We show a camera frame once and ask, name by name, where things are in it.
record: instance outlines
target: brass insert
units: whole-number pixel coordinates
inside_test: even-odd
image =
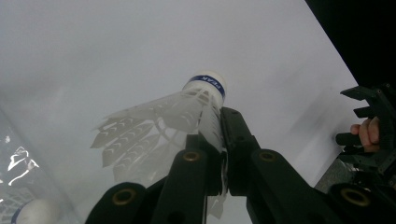
[[[353,203],[360,207],[366,207],[371,203],[370,199],[367,197],[366,194],[356,189],[341,189],[341,195],[349,203]]]
[[[113,195],[113,203],[115,205],[125,205],[131,203],[136,196],[134,189],[121,189]]]
[[[183,155],[185,161],[198,161],[200,157],[198,152],[186,152]]]

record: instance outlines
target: screw hole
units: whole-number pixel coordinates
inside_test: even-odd
[[[121,189],[113,195],[113,203],[115,205],[123,206],[131,203],[135,196],[136,191],[134,191],[134,189]]]
[[[200,159],[200,155],[198,152],[186,152],[183,155],[183,159],[185,161],[198,161]]]

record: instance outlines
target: white shuttlecock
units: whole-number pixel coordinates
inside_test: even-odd
[[[27,188],[0,188],[0,224],[15,223],[15,216],[35,196]]]
[[[34,199],[21,208],[12,224],[55,224],[59,213],[57,204],[45,199]]]
[[[117,182],[145,187],[167,176],[187,134],[201,133],[222,151],[219,110],[226,84],[212,72],[197,73],[182,91],[106,117],[91,148],[103,149],[104,167]]]

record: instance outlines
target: shuttlecock cork base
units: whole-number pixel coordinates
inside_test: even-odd
[[[217,108],[221,108],[227,92],[227,83],[218,73],[210,70],[197,72],[184,86],[183,90],[200,88],[209,91],[215,98]]]

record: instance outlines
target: human finger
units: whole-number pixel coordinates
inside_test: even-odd
[[[378,117],[373,118],[368,126],[368,134],[370,138],[370,142],[372,144],[379,143],[379,119]]]
[[[352,125],[350,126],[350,133],[352,133],[352,134],[358,134],[358,133],[359,133],[359,127],[360,127],[359,124],[352,124]]]
[[[361,145],[364,147],[372,145],[368,132],[370,121],[371,119],[366,119],[359,127],[359,138],[361,139]]]

